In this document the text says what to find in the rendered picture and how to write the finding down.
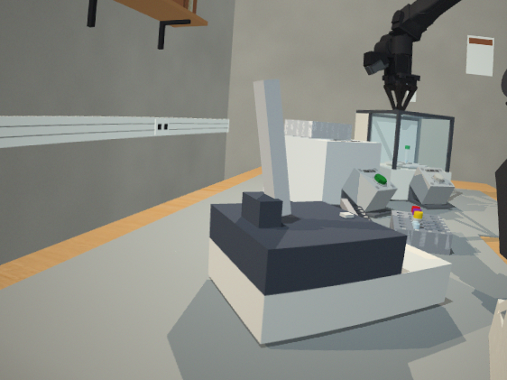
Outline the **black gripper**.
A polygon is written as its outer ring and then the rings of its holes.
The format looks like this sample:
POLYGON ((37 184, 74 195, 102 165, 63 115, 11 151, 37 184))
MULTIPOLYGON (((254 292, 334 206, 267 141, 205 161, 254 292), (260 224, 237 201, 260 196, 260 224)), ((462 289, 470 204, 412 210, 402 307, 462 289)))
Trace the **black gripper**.
POLYGON ((383 80, 384 80, 384 84, 385 84, 385 85, 383 85, 383 87, 384 87, 384 90, 391 102, 392 110, 399 109, 399 110, 405 111, 411 98, 413 97, 414 93, 418 89, 417 80, 420 81, 420 76, 411 74, 412 57, 409 55, 405 55, 405 56, 408 56, 407 73, 394 73, 394 74, 390 74, 390 75, 383 75, 383 80), (410 74, 410 75, 408 75, 408 74, 410 74), (400 79, 400 78, 403 78, 403 79, 400 79), (400 80, 400 82, 396 82, 395 80, 400 80), (397 106, 395 106, 395 104, 394 104, 394 100, 392 97, 392 90, 395 93, 397 106), (406 97, 406 100, 402 106, 401 103, 402 103, 404 96, 406 94, 406 91, 404 91, 404 90, 409 91, 409 94, 406 97))

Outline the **grey bench mat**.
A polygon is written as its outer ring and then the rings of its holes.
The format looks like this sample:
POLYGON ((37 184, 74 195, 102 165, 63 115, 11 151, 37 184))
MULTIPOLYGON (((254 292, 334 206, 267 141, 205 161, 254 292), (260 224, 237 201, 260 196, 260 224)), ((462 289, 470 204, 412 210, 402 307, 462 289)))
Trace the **grey bench mat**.
POLYGON ((0 290, 0 380, 490 380, 489 331, 507 300, 497 200, 454 188, 427 209, 453 234, 445 301, 260 344, 208 275, 210 204, 263 174, 0 290))

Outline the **yellow-capped sample tube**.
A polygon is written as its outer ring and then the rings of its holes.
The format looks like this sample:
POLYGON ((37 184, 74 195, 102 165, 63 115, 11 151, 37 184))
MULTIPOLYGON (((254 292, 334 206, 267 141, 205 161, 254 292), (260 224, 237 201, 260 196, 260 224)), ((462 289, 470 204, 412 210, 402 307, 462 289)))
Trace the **yellow-capped sample tube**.
POLYGON ((423 216, 423 212, 421 211, 414 211, 414 221, 413 221, 413 228, 419 229, 420 228, 420 222, 423 216))

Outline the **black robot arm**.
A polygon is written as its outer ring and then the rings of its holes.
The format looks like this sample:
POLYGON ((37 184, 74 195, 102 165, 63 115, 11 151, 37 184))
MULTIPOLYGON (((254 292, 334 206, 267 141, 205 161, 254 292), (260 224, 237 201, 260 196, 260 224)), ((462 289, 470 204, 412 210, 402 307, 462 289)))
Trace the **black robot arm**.
POLYGON ((381 37, 374 45, 374 51, 364 53, 364 68, 368 75, 379 70, 384 70, 384 75, 407 73, 408 56, 405 55, 412 57, 412 44, 420 41, 422 33, 460 1, 416 0, 396 11, 392 18, 392 31, 381 37))

